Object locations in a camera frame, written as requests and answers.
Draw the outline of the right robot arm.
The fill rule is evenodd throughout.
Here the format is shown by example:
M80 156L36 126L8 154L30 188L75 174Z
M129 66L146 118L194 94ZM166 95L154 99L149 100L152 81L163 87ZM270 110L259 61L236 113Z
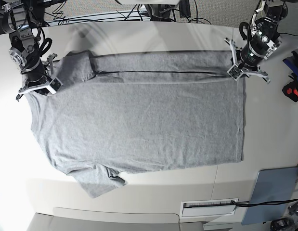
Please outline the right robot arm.
M11 43L9 56L24 77L17 101L30 92L55 94L62 86L59 78L53 75L57 54L50 54L46 61L41 60L52 45L52 39L43 31L43 20L34 15L34 9L43 5L43 2L31 0L0 0L0 9L4 11L2 29Z

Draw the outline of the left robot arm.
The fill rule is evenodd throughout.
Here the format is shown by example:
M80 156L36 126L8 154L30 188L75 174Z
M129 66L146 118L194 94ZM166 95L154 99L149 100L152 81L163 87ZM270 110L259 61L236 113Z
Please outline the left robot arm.
M260 63L267 60L281 45L277 29L287 14L285 0L260 0L250 21L242 22L239 26L246 45L239 48L234 40L224 39L232 52L232 66L227 71L232 79L237 81L241 77L258 76L270 82L268 74L261 70Z

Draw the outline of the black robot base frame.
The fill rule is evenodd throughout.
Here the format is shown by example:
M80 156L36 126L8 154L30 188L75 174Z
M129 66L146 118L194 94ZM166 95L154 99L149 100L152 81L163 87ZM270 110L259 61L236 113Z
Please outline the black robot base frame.
M146 5L135 4L127 7L114 7L112 10L98 10L96 13L77 14L68 16L64 10L67 1L63 1L57 7L51 7L45 11L47 26L61 26L68 24L79 24L86 22L187 22L196 24L212 23L201 17L199 14L197 2L193 1L195 6L195 15L192 15L189 0L181 0L178 4L169 5Z

